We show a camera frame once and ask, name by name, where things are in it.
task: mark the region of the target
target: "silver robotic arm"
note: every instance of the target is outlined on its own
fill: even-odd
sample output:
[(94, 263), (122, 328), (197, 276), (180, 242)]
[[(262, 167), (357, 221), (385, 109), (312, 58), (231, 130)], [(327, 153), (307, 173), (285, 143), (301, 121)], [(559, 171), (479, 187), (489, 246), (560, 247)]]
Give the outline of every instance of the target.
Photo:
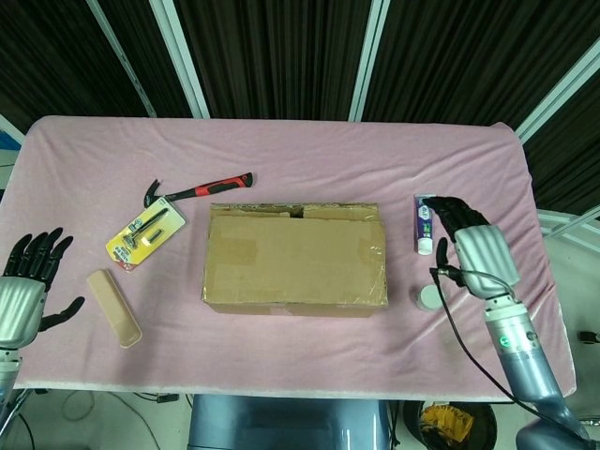
[[(438, 286), (439, 276), (446, 276), (485, 301), (487, 330), (512, 391), (506, 394), (519, 404), (531, 403), (537, 411), (521, 406), (540, 417), (517, 434), (517, 449), (600, 448), (567, 408), (529, 312), (515, 296), (513, 286), (519, 275), (503, 233), (460, 199), (434, 197), (425, 203), (440, 216), (459, 261), (459, 268), (448, 264), (443, 238), (438, 244), (438, 267), (431, 269), (431, 275)], [(444, 308), (451, 320), (447, 306)], [(458, 334), (453, 321), (452, 325)], [(463, 350), (486, 373), (465, 347)]]
[(60, 260), (73, 241), (69, 236), (54, 246), (62, 231), (43, 232), (35, 239), (24, 236), (10, 252), (0, 277), (0, 438), (14, 416), (8, 401), (21, 368), (19, 349), (38, 332), (73, 317), (83, 305), (83, 297), (77, 297), (61, 313), (42, 317)]

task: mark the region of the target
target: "yellow packaging card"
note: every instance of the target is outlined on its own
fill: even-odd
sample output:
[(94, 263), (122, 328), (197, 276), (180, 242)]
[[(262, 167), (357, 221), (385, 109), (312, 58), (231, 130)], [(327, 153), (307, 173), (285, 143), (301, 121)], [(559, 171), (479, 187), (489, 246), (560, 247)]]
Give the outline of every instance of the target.
[(181, 213), (161, 197), (113, 237), (106, 251), (131, 272), (185, 224)]

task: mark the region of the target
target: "black curtain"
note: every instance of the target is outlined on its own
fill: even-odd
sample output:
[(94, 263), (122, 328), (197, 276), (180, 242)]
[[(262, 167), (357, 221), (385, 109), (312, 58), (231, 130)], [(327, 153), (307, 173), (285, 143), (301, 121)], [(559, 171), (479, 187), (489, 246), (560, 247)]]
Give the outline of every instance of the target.
[(516, 128), (599, 36), (597, 0), (393, 0), (363, 120)]
[(348, 120), (370, 0), (178, 0), (212, 117)]
[(191, 117), (157, 21), (147, 1), (99, 0), (158, 117)]
[(600, 204), (600, 73), (525, 143), (541, 209), (582, 214)]
[(0, 112), (20, 131), (48, 114), (146, 116), (84, 1), (0, 2)]

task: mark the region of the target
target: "small white container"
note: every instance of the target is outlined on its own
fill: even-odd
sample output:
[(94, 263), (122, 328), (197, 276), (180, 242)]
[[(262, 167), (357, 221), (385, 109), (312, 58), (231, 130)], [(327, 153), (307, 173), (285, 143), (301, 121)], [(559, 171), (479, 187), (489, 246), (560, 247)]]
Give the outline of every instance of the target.
[(442, 307), (442, 299), (438, 293), (438, 288), (434, 284), (429, 284), (421, 290), (416, 301), (416, 305), (424, 311), (437, 311)]

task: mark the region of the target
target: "claw hammer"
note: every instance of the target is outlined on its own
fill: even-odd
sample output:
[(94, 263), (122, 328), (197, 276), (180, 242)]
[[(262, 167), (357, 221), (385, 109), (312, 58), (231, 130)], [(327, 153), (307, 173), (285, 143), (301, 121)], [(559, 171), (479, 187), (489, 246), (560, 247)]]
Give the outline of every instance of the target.
[(248, 172), (244, 173), (243, 175), (235, 176), (233, 178), (213, 181), (212, 183), (196, 186), (192, 189), (186, 189), (182, 190), (181, 192), (175, 192), (174, 194), (156, 195), (160, 183), (158, 180), (154, 180), (154, 183), (152, 183), (148, 190), (146, 190), (146, 195), (143, 196), (143, 207), (147, 208), (160, 197), (164, 197), (168, 202), (174, 202), (176, 200), (189, 199), (191, 197), (203, 197), (205, 195), (217, 194), (219, 192), (223, 192), (229, 189), (249, 188), (252, 186), (252, 182), (252, 172)]

